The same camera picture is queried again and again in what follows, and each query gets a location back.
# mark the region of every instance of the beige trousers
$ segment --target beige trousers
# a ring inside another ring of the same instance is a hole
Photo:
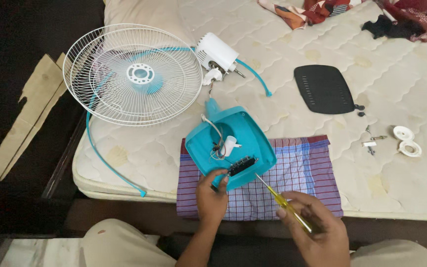
[[[174,266],[175,259],[133,226],[116,219],[95,224],[82,241],[87,267]],[[364,246],[352,254],[352,267],[427,267],[427,249],[407,240]]]

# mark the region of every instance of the quilted mattress cover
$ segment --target quilted mattress cover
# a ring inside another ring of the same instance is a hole
[[[292,31],[254,0],[181,0],[180,10],[198,40],[213,32],[240,53],[273,93],[266,97],[258,79],[230,74],[212,92],[222,109],[241,105],[268,138],[326,134],[342,208],[346,216],[427,220],[427,43],[382,37],[374,40],[361,25],[382,14],[364,2],[321,24]],[[293,70],[310,64],[337,67],[345,77],[357,112],[313,113],[306,107]],[[96,147],[118,172],[148,188],[147,196],[116,177],[93,152],[86,134],[73,161],[74,181],[87,196],[112,200],[175,202],[181,139],[200,122],[208,88],[186,112],[161,125],[123,127],[93,118]],[[367,125],[378,140],[375,156]],[[394,125],[410,128],[423,154],[397,151]]]

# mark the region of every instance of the hand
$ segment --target hand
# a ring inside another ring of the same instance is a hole
[[[343,222],[320,200],[301,192],[283,192],[304,219],[321,228],[321,233],[306,234],[294,215],[278,209],[276,215],[289,228],[301,255],[309,267],[349,267],[349,238]]]
[[[195,190],[197,197],[197,208],[201,225],[218,227],[225,216],[228,204],[227,183],[228,176],[225,176],[218,186],[218,192],[211,187],[213,179],[220,174],[226,174],[228,170],[213,170],[205,177],[202,175]]]

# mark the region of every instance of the white wire fan grille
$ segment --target white wire fan grille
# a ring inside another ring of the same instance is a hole
[[[129,126],[162,123],[197,98],[195,53],[161,29],[116,24],[77,40],[64,61],[65,84],[91,114]]]

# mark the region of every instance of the pillow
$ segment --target pillow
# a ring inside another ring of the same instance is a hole
[[[195,39],[184,23],[177,0],[106,0],[105,26],[135,23],[160,28],[195,46]]]

